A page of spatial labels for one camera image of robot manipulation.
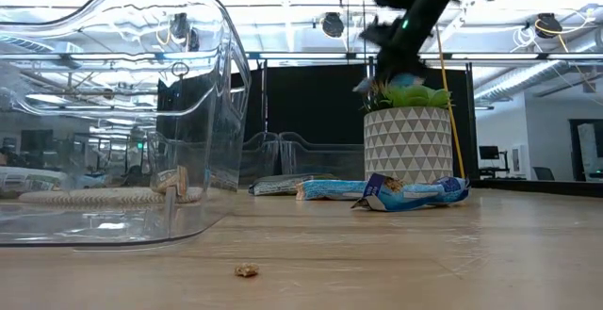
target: transparent plastic bin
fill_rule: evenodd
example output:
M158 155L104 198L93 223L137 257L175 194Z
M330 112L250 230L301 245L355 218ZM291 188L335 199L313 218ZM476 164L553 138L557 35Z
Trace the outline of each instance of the transparent plastic bin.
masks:
M274 174L279 155L279 136L260 132L243 143L243 158L238 183L247 188L254 180Z
M224 6L48 9L0 8L0 244L146 244L223 217L251 84Z
M332 173L343 180L365 180L364 145L313 144L295 132L279 137L283 174Z

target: computer monitor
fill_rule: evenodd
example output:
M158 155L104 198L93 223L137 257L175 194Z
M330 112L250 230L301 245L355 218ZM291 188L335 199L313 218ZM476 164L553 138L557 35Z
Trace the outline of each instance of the computer monitor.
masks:
M481 159L500 159L497 146L480 146Z

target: white planter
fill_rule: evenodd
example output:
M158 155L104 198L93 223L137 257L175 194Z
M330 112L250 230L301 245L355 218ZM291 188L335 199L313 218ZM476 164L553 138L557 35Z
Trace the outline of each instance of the white planter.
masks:
M404 183L431 183L452 176L448 111L394 107L365 116L365 178L381 173Z

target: ceiling pipe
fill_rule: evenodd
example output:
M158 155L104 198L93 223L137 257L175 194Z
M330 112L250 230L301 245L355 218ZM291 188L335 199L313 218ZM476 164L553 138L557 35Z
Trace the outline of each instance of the ceiling pipe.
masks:
M572 53L603 52L602 27L588 32L569 42L568 48ZM559 47L552 53L564 53ZM550 60L529 68L511 70L504 75L485 83L475 90L476 100L496 101L514 95L522 90L553 79L558 75L568 73L572 65L565 60Z

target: wooden surface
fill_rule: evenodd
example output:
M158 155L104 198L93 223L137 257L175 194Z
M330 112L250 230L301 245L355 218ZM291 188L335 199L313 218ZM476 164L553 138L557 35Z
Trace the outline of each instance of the wooden surface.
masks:
M603 200L473 190L456 207L350 205L241 196L163 249L5 249L0 308L601 309ZM236 277L242 262L260 274Z

